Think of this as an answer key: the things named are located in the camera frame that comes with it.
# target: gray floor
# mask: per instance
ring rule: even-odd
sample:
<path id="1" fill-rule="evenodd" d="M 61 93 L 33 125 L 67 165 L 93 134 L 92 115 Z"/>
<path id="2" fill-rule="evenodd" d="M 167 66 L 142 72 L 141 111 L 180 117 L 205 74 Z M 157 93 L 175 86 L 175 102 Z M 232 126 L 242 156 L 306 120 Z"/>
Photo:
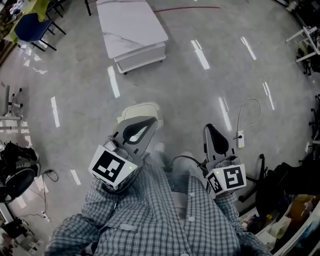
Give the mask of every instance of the gray floor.
<path id="1" fill-rule="evenodd" d="M 272 0 L 148 3 L 153 10 L 186 5 L 221 9 L 157 13 L 169 37 L 166 59 L 122 75 L 108 59 L 95 4 L 91 4 L 89 17 L 82 0 L 66 2 L 64 18 L 57 18 L 56 23 L 67 35 L 56 29 L 55 36 L 48 35 L 57 52 L 41 52 L 27 45 L 14 50 L 0 70 L 1 81 L 11 85 L 12 91 L 23 88 L 19 99 L 24 104 L 22 113 L 29 131 L 3 132 L 0 138 L 27 146 L 25 136 L 30 136 L 32 146 L 39 152 L 42 170 L 55 169 L 59 175 L 57 183 L 44 177 L 47 215 L 52 222 L 37 216 L 25 217 L 44 241 L 64 218 L 80 211 L 92 180 L 88 166 L 98 144 L 112 132 L 122 110 L 134 104 L 156 102 L 162 109 L 164 127 L 152 143 L 164 142 L 171 157 L 190 151 L 202 160 L 204 125 L 212 123 L 229 129 L 234 138 L 241 104 L 248 98 L 257 98 L 261 120 L 245 131 L 245 148 L 239 151 L 247 173 L 257 175 L 261 153 L 270 169 L 282 162 L 296 166 L 305 155 L 311 136 L 310 108 L 319 92 L 320 77 L 305 76 L 295 63 L 296 43 L 293 40 L 286 44 L 285 39 L 301 28 L 283 6 Z M 246 38 L 256 60 L 241 37 Z M 209 69 L 200 63 L 192 40 L 201 45 Z M 115 69 L 119 98 L 114 97 L 111 87 L 107 72 L 110 66 Z M 273 106 L 263 83 L 268 84 Z M 59 127 L 55 125 L 52 97 Z M 258 117 L 257 104 L 248 103 L 241 114 L 240 128 Z M 81 185 L 76 184 L 70 170 L 76 171 Z M 36 185 L 33 190 L 39 192 Z M 17 216 L 39 213 L 44 208 L 43 200 L 30 193 L 22 196 L 25 207 L 16 201 L 10 204 Z M 238 203 L 237 207 L 244 209 L 253 199 Z"/>

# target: red line on floor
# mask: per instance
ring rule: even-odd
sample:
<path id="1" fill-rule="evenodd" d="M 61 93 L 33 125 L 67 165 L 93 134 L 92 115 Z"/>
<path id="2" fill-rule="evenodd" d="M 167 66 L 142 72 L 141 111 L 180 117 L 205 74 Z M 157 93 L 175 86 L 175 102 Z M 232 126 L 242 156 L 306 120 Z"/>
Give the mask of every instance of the red line on floor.
<path id="1" fill-rule="evenodd" d="M 170 9 L 155 10 L 154 13 L 165 12 L 165 11 L 172 11 L 172 10 L 179 10 L 179 9 L 193 9 L 193 8 L 220 9 L 220 7 L 216 7 L 216 6 L 188 6 L 188 7 L 177 7 L 177 8 L 170 8 Z"/>

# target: blue chair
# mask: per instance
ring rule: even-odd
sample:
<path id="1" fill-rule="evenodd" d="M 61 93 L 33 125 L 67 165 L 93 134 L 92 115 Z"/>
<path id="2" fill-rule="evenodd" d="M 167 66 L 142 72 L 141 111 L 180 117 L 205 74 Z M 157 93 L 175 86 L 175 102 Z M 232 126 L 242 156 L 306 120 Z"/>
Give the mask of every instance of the blue chair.
<path id="1" fill-rule="evenodd" d="M 56 48 L 48 44 L 46 41 L 42 40 L 42 37 L 44 36 L 47 30 L 54 35 L 53 31 L 49 29 L 51 24 L 66 35 L 66 33 L 60 27 L 58 27 L 57 24 L 54 23 L 51 19 L 40 22 L 36 13 L 26 14 L 22 16 L 22 18 L 19 20 L 18 24 L 14 28 L 14 33 L 20 40 L 31 43 L 33 46 L 37 47 L 43 52 L 45 50 L 37 44 L 35 44 L 34 42 L 40 41 L 56 51 Z"/>

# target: desk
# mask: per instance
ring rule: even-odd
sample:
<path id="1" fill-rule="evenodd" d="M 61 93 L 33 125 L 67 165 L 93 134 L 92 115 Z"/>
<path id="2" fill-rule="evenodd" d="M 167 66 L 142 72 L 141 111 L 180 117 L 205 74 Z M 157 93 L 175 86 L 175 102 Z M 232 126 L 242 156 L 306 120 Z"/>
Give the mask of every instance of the desk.
<path id="1" fill-rule="evenodd" d="M 315 45 L 315 42 L 312 40 L 312 38 L 311 38 L 311 36 L 310 36 L 310 34 L 312 34 L 313 32 L 315 32 L 315 31 L 317 31 L 317 30 L 318 30 L 318 28 L 317 28 L 316 26 L 313 27 L 313 28 L 310 28 L 310 27 L 302 27 L 302 29 L 301 29 L 299 32 L 295 33 L 293 36 L 291 36 L 291 37 L 289 37 L 287 40 L 285 40 L 285 42 L 288 43 L 290 40 L 292 40 L 292 39 L 296 38 L 297 36 L 299 36 L 299 35 L 301 35 L 301 34 L 304 33 L 304 34 L 306 35 L 306 39 L 305 39 L 305 40 L 309 40 L 309 41 L 310 41 L 310 44 L 311 44 L 314 52 L 309 53 L 308 55 L 303 56 L 302 58 L 297 59 L 297 60 L 295 61 L 296 63 L 301 62 L 301 61 L 303 61 L 303 60 L 305 60 L 305 59 L 308 59 L 308 58 L 310 58 L 310 57 L 312 57 L 312 56 L 314 56 L 314 55 L 317 55 L 317 54 L 320 55 L 320 50 L 319 50 L 318 47 Z"/>
<path id="2" fill-rule="evenodd" d="M 49 0 L 32 0 L 29 3 L 27 3 L 26 6 L 21 11 L 23 12 L 23 15 L 37 13 L 39 21 L 42 22 L 46 17 L 46 12 L 47 12 L 49 2 L 50 2 Z M 16 25 L 20 21 L 21 17 L 14 22 L 14 25 L 11 28 L 9 34 L 4 39 L 13 43 L 18 42 L 18 38 L 14 30 Z"/>
<path id="3" fill-rule="evenodd" d="M 96 2 L 105 48 L 120 73 L 166 58 L 168 36 L 144 0 Z"/>

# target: plaid shirt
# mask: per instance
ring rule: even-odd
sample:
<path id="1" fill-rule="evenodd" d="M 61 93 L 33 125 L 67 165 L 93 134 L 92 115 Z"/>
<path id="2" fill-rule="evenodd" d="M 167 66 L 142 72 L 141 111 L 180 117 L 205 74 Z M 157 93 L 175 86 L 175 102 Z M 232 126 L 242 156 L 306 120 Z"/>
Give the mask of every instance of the plaid shirt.
<path id="1" fill-rule="evenodd" d="M 94 180 L 81 214 L 56 228 L 44 255 L 270 255 L 241 229 L 235 200 L 232 194 L 213 201 L 190 176 L 181 226 L 165 172 L 145 159 L 125 194 L 110 194 Z"/>

